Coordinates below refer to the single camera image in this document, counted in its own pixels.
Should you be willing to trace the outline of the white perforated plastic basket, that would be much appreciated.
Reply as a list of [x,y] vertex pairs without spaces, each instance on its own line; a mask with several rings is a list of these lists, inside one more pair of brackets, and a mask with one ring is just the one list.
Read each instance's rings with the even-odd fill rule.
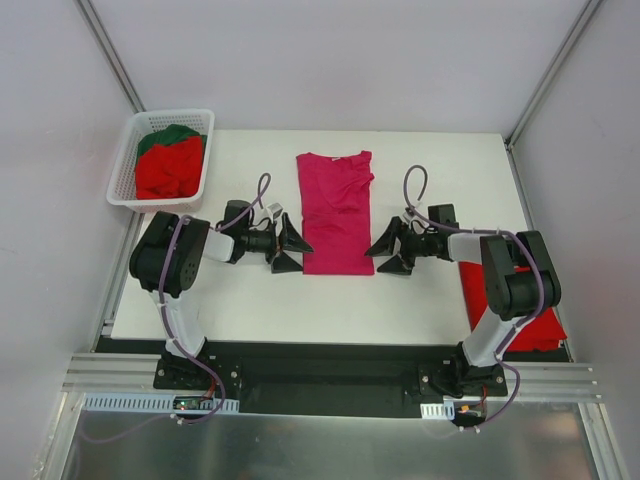
[[[183,125],[207,137],[198,189],[194,195],[182,198],[142,200],[136,197],[135,168],[137,146],[145,135],[160,131],[171,124]],[[202,204],[209,159],[212,153],[215,114],[209,109],[187,108],[139,112],[125,124],[106,199],[114,206],[127,207],[137,213],[160,210],[194,212]]]

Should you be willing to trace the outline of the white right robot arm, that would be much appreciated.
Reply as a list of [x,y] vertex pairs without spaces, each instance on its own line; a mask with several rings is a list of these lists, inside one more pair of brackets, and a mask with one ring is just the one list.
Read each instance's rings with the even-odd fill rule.
[[463,395],[481,388],[483,368],[498,364],[521,330],[561,299],[540,232],[461,229],[451,204],[430,206],[425,217],[407,208],[391,218],[366,255],[387,256],[378,271],[404,276],[412,273],[419,258],[482,267],[487,307],[461,343],[461,363],[449,371],[450,385]]

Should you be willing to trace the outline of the pink t shirt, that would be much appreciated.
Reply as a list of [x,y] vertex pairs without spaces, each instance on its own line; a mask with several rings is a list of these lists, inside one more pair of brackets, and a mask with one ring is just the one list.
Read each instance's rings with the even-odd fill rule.
[[371,246],[372,153],[296,157],[302,235],[314,252],[303,256],[306,275],[374,273]]

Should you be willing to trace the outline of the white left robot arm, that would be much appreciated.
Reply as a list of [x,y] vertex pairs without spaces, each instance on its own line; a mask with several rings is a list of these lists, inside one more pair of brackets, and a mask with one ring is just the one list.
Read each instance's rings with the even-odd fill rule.
[[183,358],[176,374],[189,388],[205,386],[212,374],[209,361],[199,356],[206,337],[198,309],[186,300],[201,261],[235,264],[247,253],[261,254],[273,274],[292,273],[303,270],[292,252],[314,252],[279,204],[268,206],[262,229],[253,224],[254,216],[255,207],[244,200],[228,201],[215,225],[161,211],[131,254],[129,272],[151,296],[163,324],[165,350]]

